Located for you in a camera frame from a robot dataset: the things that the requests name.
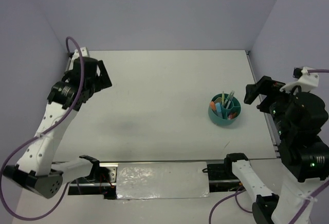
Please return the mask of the green highlighter pen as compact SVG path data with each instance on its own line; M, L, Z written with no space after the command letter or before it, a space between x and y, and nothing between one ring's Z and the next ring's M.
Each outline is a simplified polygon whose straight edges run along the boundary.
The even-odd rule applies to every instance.
M224 102L224 107L227 106L227 104L230 102L231 96L234 94L234 91L231 91L230 94L227 96L225 102Z

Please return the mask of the yellow highlighter pen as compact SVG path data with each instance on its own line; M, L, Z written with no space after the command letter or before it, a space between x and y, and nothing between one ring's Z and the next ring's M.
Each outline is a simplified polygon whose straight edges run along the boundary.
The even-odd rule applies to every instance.
M225 92L222 92L222 101L221 101L222 106L225 104Z

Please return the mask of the pink highlighter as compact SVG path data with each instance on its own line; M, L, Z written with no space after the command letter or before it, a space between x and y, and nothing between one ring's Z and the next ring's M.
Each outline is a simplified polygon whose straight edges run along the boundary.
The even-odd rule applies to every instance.
M234 112L234 113L230 113L230 114L232 114L232 119L235 119L236 117L237 117L237 115L238 115L238 113L237 112Z

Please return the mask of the white eraser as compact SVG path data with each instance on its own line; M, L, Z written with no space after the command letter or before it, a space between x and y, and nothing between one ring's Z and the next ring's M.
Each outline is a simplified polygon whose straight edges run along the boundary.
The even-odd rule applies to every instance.
M221 97L218 97L214 100L214 103L222 103L222 98Z

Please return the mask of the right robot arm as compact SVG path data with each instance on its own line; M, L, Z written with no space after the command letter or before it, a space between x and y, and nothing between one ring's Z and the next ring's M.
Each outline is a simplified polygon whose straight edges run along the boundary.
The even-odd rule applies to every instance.
M328 120L325 103L299 82L286 86L268 76L246 86L244 103L260 95L258 110L271 115L280 137L281 192L261 181L243 153L226 156L224 174L242 183L256 223L308 223L316 196L328 186L328 146L319 137Z

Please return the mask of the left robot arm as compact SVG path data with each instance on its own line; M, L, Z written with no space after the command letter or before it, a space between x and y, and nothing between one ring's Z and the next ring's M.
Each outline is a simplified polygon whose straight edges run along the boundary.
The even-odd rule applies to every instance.
M54 164L54 155L71 121L93 94L112 83L102 60L89 56L87 48L76 50L69 60L68 71L51 88L46 110L33 141L14 165L4 167L3 176L44 198L52 198L66 183L85 178L100 178L99 160L82 155Z

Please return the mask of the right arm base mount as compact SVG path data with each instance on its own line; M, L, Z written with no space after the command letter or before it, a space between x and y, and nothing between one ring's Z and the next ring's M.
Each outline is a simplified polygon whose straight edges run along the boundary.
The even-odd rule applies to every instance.
M234 175L227 173L223 161L208 161L202 172L208 175L209 192L235 192L240 181Z

